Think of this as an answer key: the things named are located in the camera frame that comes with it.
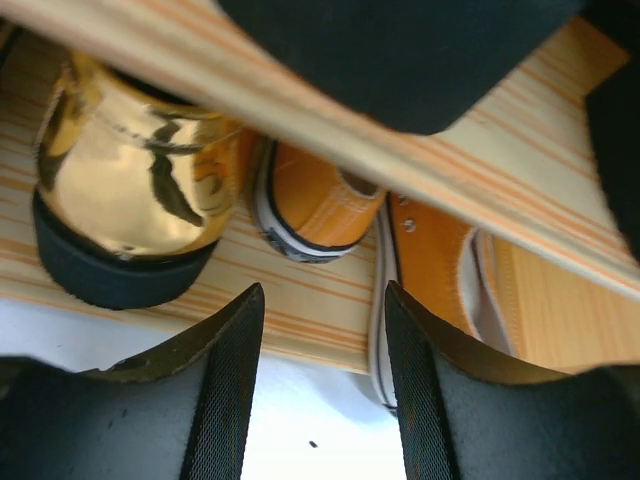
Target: shelf board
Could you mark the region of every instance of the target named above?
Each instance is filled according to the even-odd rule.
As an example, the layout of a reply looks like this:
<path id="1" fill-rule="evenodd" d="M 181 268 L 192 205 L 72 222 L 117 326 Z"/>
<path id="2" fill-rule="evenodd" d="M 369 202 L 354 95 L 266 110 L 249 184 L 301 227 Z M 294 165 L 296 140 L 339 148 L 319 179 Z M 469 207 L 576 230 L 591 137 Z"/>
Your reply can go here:
<path id="1" fill-rule="evenodd" d="M 640 298 L 598 186 L 587 92 L 627 60 L 571 20 L 449 130 L 401 134 L 270 59 L 208 0 L 5 0 L 0 13 Z"/>

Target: orange striped surface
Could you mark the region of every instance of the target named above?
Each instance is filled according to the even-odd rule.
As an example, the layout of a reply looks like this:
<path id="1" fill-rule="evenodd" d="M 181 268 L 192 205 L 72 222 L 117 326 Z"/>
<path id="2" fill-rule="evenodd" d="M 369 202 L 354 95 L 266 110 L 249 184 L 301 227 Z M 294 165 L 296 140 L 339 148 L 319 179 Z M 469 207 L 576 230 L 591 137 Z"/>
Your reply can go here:
<path id="1" fill-rule="evenodd" d="M 494 246 L 498 298 L 518 357 L 568 373 L 640 363 L 640 302 L 504 240 Z"/>
<path id="2" fill-rule="evenodd" d="M 365 372 L 375 238 L 329 265 L 302 265 L 260 238 L 239 205 L 193 287 L 177 300 L 137 311 L 86 305 L 55 285 L 38 260 L 30 215 L 36 176 L 31 140 L 64 52 L 26 35 L 0 72 L 0 294 L 132 325 L 182 330 L 259 281 L 267 315 L 263 346 L 278 354 Z"/>
<path id="3" fill-rule="evenodd" d="M 627 61 L 572 20 L 448 131 L 387 130 L 272 61 L 209 0 L 4 0 L 0 13 L 640 298 L 584 95 Z"/>

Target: sneaker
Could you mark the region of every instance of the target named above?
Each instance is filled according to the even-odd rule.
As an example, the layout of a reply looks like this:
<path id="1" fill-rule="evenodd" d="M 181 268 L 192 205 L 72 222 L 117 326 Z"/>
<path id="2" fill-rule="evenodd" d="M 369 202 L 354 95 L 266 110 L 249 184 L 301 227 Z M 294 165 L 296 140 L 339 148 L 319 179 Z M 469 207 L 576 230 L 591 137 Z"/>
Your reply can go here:
<path id="1" fill-rule="evenodd" d="M 385 190 L 308 152 L 272 142 L 255 184 L 255 216 L 291 260 L 326 263 L 355 248 Z"/>
<path id="2" fill-rule="evenodd" d="M 397 403 L 387 346 L 384 291 L 397 281 L 424 307 L 467 335 L 510 353 L 498 308 L 490 237 L 447 213 L 390 194 L 376 218 L 378 257 L 369 372 L 380 401 Z"/>

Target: shoe eyelet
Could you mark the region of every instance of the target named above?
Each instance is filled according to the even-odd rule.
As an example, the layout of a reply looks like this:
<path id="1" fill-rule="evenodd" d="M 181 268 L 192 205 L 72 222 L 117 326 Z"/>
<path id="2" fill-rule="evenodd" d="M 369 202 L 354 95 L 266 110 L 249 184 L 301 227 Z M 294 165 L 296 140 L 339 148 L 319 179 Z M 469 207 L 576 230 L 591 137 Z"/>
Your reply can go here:
<path id="1" fill-rule="evenodd" d="M 416 222 L 413 221 L 413 218 L 407 218 L 402 222 L 402 226 L 406 232 L 411 233 L 416 229 Z"/>

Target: metallic gold shoe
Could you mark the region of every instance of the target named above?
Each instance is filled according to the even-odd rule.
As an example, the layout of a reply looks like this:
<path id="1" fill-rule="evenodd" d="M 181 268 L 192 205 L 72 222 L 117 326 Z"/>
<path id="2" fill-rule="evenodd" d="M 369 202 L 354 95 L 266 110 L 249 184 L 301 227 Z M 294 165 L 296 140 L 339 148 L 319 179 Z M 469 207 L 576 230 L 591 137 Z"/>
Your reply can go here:
<path id="1" fill-rule="evenodd" d="M 34 144 L 43 265 L 98 306 L 179 296 L 231 217 L 254 137 L 229 117 L 72 52 Z"/>

